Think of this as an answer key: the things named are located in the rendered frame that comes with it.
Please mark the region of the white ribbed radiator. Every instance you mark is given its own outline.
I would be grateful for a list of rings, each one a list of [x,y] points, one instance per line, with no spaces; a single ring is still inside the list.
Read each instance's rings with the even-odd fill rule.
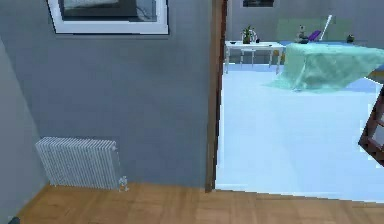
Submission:
[[[35,146],[53,186],[128,190],[115,141],[43,137]]]

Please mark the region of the brown wooden door frame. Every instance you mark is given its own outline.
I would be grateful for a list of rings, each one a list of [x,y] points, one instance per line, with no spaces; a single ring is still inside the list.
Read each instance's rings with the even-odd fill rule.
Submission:
[[[218,153],[219,119],[224,62],[224,45],[228,0],[210,0],[211,35],[210,35],[210,73],[208,97],[207,149],[205,192],[215,189],[216,165]]]

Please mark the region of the pale green bed cover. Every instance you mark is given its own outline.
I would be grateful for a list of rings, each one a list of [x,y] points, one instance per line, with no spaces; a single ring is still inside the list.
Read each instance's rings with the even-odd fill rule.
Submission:
[[[334,92],[384,65],[384,49],[351,44],[299,44],[285,48],[283,70],[268,86],[305,92]]]

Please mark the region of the grey stacked figurine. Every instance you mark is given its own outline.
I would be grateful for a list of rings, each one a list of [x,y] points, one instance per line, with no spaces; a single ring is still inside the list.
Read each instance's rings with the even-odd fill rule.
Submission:
[[[309,42],[308,37],[305,35],[305,27],[303,25],[299,26],[298,33],[296,34],[296,43],[307,44]]]

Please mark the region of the white framed wall picture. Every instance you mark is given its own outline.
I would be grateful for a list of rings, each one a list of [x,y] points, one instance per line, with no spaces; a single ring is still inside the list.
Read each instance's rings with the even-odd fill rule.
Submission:
[[[46,2],[56,34],[169,34],[167,0]]]

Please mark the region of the white table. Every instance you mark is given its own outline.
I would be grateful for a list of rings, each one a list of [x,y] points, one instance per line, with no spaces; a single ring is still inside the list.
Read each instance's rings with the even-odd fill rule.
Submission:
[[[273,53],[275,51],[277,51],[278,52],[278,58],[277,58],[277,64],[276,64],[276,73],[279,73],[282,53],[285,50],[285,47],[278,42],[259,42],[259,43],[251,42],[250,44],[244,44],[242,41],[236,41],[235,44],[230,44],[230,41],[226,41],[225,42],[225,49],[224,49],[225,72],[228,72],[228,70],[229,70],[229,58],[230,58],[230,53],[232,50],[269,51],[270,52],[270,58],[269,58],[270,65],[272,63]]]

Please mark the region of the dark brown shelf unit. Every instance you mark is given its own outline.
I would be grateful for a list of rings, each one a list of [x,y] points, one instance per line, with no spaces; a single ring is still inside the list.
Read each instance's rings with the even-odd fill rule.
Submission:
[[[384,143],[374,138],[376,131],[384,131],[384,87],[381,88],[372,108],[369,119],[363,129],[358,145],[384,168]]]

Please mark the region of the dark framed wall picture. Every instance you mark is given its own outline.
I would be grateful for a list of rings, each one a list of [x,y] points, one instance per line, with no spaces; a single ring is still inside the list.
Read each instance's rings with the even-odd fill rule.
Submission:
[[[243,0],[242,6],[249,7],[273,7],[275,0]]]

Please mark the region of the green house plant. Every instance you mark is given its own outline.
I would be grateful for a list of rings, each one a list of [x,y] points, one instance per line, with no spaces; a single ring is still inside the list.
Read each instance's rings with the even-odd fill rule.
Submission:
[[[242,40],[244,44],[250,44],[256,38],[256,33],[251,26],[246,27],[242,32]]]

